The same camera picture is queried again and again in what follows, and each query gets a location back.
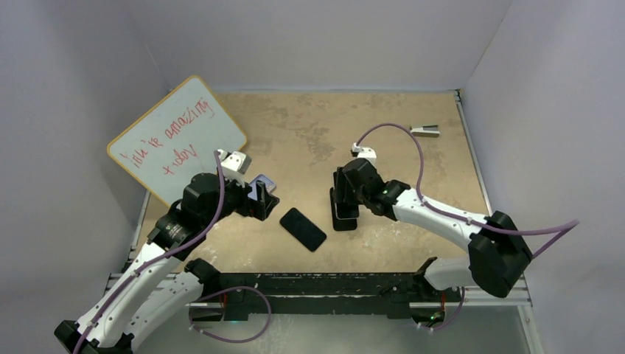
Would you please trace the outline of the lavender phone case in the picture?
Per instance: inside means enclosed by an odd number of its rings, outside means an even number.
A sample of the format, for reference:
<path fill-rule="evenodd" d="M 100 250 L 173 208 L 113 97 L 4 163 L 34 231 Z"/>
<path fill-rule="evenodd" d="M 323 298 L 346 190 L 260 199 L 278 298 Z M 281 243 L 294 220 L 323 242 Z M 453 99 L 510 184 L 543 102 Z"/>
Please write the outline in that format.
<path fill-rule="evenodd" d="M 248 194 L 248 197 L 253 200 L 257 200 L 257 183 L 262 182 L 265 185 L 265 189 L 267 192 L 272 193 L 276 189 L 276 183 L 268 178 L 265 174 L 259 174 L 255 178 L 253 178 L 249 182 L 249 186 L 251 187 L 251 191 Z"/>

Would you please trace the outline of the black phone case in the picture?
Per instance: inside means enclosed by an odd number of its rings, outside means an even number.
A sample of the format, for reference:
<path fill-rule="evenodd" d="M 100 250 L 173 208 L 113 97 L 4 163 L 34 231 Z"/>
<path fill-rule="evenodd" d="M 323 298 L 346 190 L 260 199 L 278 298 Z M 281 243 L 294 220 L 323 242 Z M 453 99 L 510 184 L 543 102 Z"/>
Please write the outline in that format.
<path fill-rule="evenodd" d="M 348 232 L 356 230 L 357 219 L 360 216 L 359 206 L 338 203 L 335 200 L 335 190 L 329 189 L 329 199 L 332 213 L 332 228 L 336 232 Z"/>

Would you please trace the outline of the silver-edged smartphone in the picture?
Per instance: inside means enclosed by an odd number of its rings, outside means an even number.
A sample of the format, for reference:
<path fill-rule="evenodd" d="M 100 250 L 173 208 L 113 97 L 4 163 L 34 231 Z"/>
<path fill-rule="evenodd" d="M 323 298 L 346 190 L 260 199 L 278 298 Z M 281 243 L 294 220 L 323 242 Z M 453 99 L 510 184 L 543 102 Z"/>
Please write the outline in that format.
<path fill-rule="evenodd" d="M 333 206 L 335 209 L 334 216 L 338 220 L 354 220 L 360 215 L 358 204 L 335 202 Z"/>

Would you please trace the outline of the black smartphone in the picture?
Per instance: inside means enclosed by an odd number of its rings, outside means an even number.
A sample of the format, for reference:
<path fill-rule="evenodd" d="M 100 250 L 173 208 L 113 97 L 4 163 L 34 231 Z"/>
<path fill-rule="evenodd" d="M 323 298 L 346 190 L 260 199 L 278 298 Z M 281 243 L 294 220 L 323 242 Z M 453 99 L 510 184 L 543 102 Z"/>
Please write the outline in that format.
<path fill-rule="evenodd" d="M 327 234 L 295 207 L 281 217 L 279 224 L 308 251 L 316 251 L 327 240 Z"/>

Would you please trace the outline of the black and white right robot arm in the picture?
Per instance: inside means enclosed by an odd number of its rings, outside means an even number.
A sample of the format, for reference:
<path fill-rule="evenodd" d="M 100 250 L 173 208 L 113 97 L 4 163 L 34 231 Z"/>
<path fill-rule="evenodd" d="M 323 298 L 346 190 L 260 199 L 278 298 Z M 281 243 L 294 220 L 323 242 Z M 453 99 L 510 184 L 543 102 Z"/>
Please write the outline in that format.
<path fill-rule="evenodd" d="M 333 173 L 335 219 L 358 217 L 359 206 L 374 215 L 432 232 L 465 251 L 454 259 L 432 257 L 416 272 L 413 289 L 431 300 L 448 288 L 478 286 L 505 298 L 533 256 L 517 227 L 505 213 L 466 212 L 431 198 L 395 179 L 384 181 L 367 159 L 356 158 Z"/>

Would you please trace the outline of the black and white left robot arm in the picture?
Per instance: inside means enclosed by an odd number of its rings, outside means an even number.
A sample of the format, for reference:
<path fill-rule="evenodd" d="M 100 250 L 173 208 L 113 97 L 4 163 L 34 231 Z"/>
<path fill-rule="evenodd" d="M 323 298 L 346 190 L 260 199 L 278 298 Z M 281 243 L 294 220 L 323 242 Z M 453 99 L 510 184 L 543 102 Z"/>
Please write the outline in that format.
<path fill-rule="evenodd" d="M 251 187 L 221 173 L 197 174 L 109 292 L 78 320 L 61 322 L 55 337 L 68 353 L 135 353 L 184 305 L 197 298 L 209 302 L 219 294 L 219 271 L 200 259 L 164 290 L 157 289 L 216 222 L 234 212 L 264 221 L 278 203 L 261 181 Z"/>

